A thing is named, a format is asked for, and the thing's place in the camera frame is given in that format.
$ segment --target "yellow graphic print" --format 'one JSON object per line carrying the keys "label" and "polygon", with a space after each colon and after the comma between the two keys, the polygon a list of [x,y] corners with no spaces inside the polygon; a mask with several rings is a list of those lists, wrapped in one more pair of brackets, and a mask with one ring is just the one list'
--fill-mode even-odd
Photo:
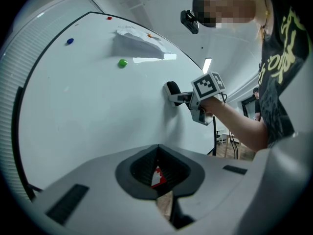
{"label": "yellow graphic print", "polygon": [[[300,29],[305,30],[305,27],[300,23],[299,18],[297,17],[296,13],[290,8],[288,18],[283,17],[283,22],[281,26],[281,34],[285,35],[285,42],[284,42],[284,52],[282,55],[274,55],[269,57],[268,59],[268,71],[277,69],[277,72],[272,74],[272,77],[278,77],[278,83],[281,84],[283,82],[283,75],[287,72],[290,66],[295,62],[295,56],[292,52],[292,48],[294,45],[295,37],[296,37],[296,30],[293,30],[290,34],[290,39],[288,38],[289,27],[291,22]],[[264,68],[265,62],[259,74],[259,85],[262,84],[263,75],[266,71]]]}

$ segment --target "person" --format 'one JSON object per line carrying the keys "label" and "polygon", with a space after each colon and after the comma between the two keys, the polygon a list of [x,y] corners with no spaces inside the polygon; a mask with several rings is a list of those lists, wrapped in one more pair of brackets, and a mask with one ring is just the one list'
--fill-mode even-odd
{"label": "person", "polygon": [[259,64],[261,119],[249,119],[217,98],[201,102],[242,143],[252,150],[270,148],[294,133],[279,95],[301,69],[312,42],[293,0],[193,0],[196,20],[223,28],[254,21],[259,26],[262,59]]}
{"label": "person", "polygon": [[260,107],[260,100],[259,100],[259,89],[254,88],[253,89],[253,95],[255,96],[255,120],[260,121],[261,120],[261,107]]}

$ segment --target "ceiling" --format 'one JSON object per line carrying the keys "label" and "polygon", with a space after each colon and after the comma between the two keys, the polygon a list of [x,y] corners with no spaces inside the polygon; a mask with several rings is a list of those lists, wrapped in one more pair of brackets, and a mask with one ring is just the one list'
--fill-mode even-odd
{"label": "ceiling", "polygon": [[191,9],[192,0],[124,0],[122,5],[134,14],[138,23],[173,42],[201,68],[205,58],[211,57],[210,70],[219,72],[222,79],[236,74],[243,63],[251,62],[253,71],[257,69],[261,56],[254,22],[236,29],[200,25],[199,33],[194,35],[180,23],[180,12]]}

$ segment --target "cable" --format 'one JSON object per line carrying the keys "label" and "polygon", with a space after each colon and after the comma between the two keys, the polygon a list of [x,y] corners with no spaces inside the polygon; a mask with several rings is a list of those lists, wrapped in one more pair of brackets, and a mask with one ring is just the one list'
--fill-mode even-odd
{"label": "cable", "polygon": [[[224,93],[220,93],[220,94],[222,95],[223,102],[226,103],[227,94],[224,94]],[[228,130],[228,134],[231,137],[230,138],[230,143],[231,143],[231,146],[233,147],[233,150],[234,150],[234,159],[238,159],[238,147],[237,147],[236,142],[234,140],[234,135],[233,134],[230,135],[230,131],[229,130]]]}

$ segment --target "paper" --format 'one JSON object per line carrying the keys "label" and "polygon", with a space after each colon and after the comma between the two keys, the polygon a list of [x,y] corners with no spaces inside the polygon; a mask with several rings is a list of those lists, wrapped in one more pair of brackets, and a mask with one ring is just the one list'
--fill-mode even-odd
{"label": "paper", "polygon": [[170,53],[169,51],[167,51],[164,44],[159,38],[156,38],[156,37],[150,38],[148,37],[149,33],[137,30],[130,25],[119,26],[116,32],[121,36],[130,38],[139,42],[144,42],[163,53]]}

